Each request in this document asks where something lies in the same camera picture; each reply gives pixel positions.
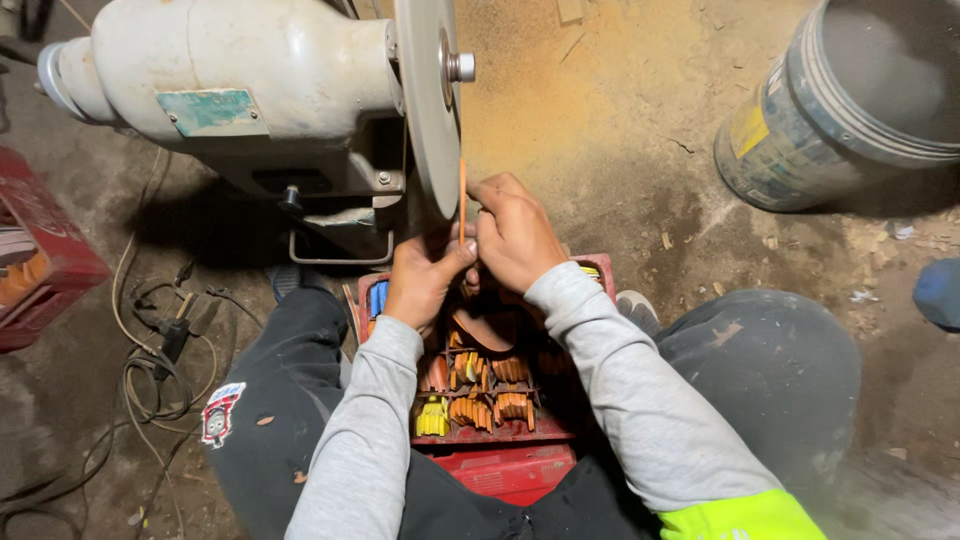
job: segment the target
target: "green metal label plate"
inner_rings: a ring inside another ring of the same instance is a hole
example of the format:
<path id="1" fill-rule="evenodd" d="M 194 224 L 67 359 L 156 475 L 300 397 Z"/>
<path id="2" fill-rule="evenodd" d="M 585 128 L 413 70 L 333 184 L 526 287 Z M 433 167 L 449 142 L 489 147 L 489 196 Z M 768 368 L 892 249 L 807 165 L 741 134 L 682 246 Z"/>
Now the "green metal label plate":
<path id="1" fill-rule="evenodd" d="M 158 92 L 156 101 L 183 136 L 270 134 L 244 89 Z"/>

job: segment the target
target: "bolt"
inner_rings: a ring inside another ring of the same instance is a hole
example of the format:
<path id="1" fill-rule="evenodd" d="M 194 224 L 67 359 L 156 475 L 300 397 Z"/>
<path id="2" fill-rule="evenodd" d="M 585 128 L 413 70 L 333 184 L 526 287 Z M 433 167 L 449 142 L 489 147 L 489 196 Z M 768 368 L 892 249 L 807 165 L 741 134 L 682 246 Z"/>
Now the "bolt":
<path id="1" fill-rule="evenodd" d="M 300 204 L 300 188 L 294 184 L 287 186 L 283 191 L 283 200 L 277 203 L 280 209 L 290 213 L 300 213 L 303 205 Z"/>
<path id="2" fill-rule="evenodd" d="M 446 72 L 451 83 L 476 81 L 476 60 L 473 53 L 451 54 L 446 61 Z"/>

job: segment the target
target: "grinding wheel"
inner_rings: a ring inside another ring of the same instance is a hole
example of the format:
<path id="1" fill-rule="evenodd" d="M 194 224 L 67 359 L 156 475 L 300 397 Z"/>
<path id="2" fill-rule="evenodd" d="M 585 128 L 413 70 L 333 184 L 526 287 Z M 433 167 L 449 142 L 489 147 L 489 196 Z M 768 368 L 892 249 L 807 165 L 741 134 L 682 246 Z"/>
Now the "grinding wheel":
<path id="1" fill-rule="evenodd" d="M 457 54 L 452 0 L 396 0 L 403 98 L 420 183 L 444 218 L 457 209 L 460 82 L 472 82 L 473 55 Z"/>

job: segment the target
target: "person's left hand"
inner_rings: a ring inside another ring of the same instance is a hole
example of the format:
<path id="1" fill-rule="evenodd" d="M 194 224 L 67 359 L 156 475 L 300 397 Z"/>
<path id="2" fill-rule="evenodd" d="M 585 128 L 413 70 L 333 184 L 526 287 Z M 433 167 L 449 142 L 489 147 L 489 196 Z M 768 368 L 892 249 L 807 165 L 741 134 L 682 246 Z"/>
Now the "person's left hand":
<path id="1" fill-rule="evenodd" d="M 394 269 L 383 314 L 406 324 L 421 336 L 433 330 L 454 278 L 477 260 L 476 240 L 470 238 L 464 245 L 458 245 L 448 243 L 449 238 L 447 232 L 440 236 L 420 235 L 396 246 L 394 252 Z M 476 280 L 476 270 L 468 277 Z"/>

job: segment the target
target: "person's right hand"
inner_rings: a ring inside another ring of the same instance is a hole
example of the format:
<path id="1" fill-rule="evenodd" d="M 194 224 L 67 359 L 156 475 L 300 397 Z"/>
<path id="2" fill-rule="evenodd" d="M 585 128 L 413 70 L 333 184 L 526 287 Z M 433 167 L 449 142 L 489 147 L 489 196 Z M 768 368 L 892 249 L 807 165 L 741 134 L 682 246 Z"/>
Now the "person's right hand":
<path id="1" fill-rule="evenodd" d="M 483 205 L 476 221 L 480 259 L 507 288 L 525 294 L 540 276 L 569 260 L 543 204 L 514 175 L 469 183 L 467 193 Z"/>

